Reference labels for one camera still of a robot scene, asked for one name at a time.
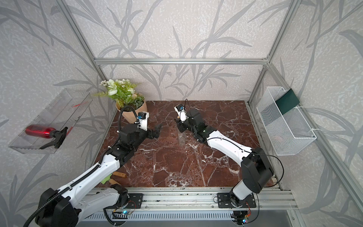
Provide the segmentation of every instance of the leaf pattern wallpaper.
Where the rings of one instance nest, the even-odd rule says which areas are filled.
[[[362,23],[361,0],[302,1],[272,62],[363,186]],[[277,86],[268,73],[252,108],[272,151],[256,111],[267,86]],[[363,226],[362,214],[314,143],[281,161],[290,173],[283,186],[293,191],[307,226]]]
[[[97,58],[265,58],[290,0],[67,0]],[[148,100],[249,98],[260,65],[102,65]]]
[[[52,155],[20,154],[8,144],[64,88],[102,91],[100,79],[55,2],[0,2],[0,223],[22,226],[43,191],[64,185],[93,163],[115,114],[93,98]]]

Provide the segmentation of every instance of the small wooden block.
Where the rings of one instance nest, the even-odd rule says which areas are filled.
[[[123,178],[127,177],[126,173],[121,173],[121,172],[117,172],[117,171],[113,172],[112,175],[115,175],[118,177],[123,177]]]
[[[114,179],[109,179],[109,182],[112,184],[112,185],[115,185],[115,184],[118,184],[119,185],[119,183],[117,182],[117,181],[115,181]]]

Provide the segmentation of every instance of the white wire basket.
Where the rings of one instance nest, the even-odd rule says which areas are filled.
[[[294,107],[284,115],[276,100],[287,91],[283,87],[267,87],[257,111],[277,155],[295,155],[316,139],[299,108]]]

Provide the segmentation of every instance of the white robotic arm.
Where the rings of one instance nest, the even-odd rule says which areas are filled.
[[[191,131],[197,141],[218,149],[241,167],[242,180],[229,193],[235,207],[243,205],[244,199],[252,192],[259,193],[262,190],[274,171],[261,148],[252,149],[241,145],[215,128],[205,125],[196,109],[186,112],[181,104],[174,109],[178,113],[175,122],[180,132]]]
[[[161,125],[155,130],[147,128],[148,112],[140,112],[134,124],[119,128],[119,139],[102,159],[83,174],[58,190],[46,190],[40,197],[38,210],[24,224],[32,219],[41,227],[74,227],[89,215],[109,206],[125,207],[129,201],[127,189],[113,185],[102,193],[85,197],[103,179],[123,166],[146,139],[158,138]]]

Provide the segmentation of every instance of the transparent glass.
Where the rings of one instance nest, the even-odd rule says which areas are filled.
[[[178,143],[179,146],[184,147],[185,146],[185,132],[180,132],[178,127],[176,127],[176,134],[178,136]]]

